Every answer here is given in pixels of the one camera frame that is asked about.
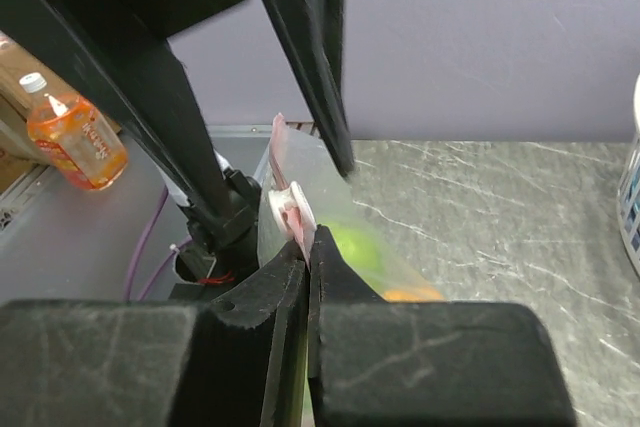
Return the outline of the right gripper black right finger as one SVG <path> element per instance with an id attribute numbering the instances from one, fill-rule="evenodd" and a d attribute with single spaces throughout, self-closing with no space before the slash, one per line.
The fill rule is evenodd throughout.
<path id="1" fill-rule="evenodd" d="M 327 227 L 310 258 L 308 382 L 319 426 L 571 426 L 551 338 L 509 302 L 388 302 Z"/>

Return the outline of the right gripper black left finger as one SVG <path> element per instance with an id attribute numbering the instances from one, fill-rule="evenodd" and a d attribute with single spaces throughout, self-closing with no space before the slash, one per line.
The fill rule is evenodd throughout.
<path id="1" fill-rule="evenodd" d="M 296 426 L 306 268 L 286 244 L 211 301 L 13 301 L 1 309 L 5 426 Z"/>

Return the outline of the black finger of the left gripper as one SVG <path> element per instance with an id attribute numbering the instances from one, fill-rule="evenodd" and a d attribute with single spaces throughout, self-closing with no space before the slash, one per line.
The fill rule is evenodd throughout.
<path id="1" fill-rule="evenodd" d="M 225 178 L 169 38 L 242 1 L 1 0 L 2 30 L 139 143 L 214 250 L 253 227 L 254 205 Z"/>
<path id="2" fill-rule="evenodd" d="M 261 0 L 341 177 L 355 168 L 343 102 L 344 0 Z"/>

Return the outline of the green fake apple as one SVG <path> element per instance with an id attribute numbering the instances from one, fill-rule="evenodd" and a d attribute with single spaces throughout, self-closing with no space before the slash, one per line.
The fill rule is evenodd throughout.
<path id="1" fill-rule="evenodd" d="M 384 287 L 383 254 L 364 229 L 340 222 L 326 222 L 343 260 L 374 290 Z"/>

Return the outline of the clear zip top bag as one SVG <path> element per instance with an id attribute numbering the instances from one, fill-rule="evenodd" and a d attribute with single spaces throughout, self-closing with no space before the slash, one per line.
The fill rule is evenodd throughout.
<path id="1" fill-rule="evenodd" d="M 322 141 L 289 127 L 278 114 L 272 122 L 262 182 L 257 234 L 259 265 L 265 266 L 289 240 L 309 254 L 311 228 L 325 226 L 326 222 L 362 228 L 377 241 L 385 267 L 383 290 L 372 288 L 377 294 L 382 296 L 389 289 L 433 288 L 357 212 L 350 187 L 335 170 Z"/>

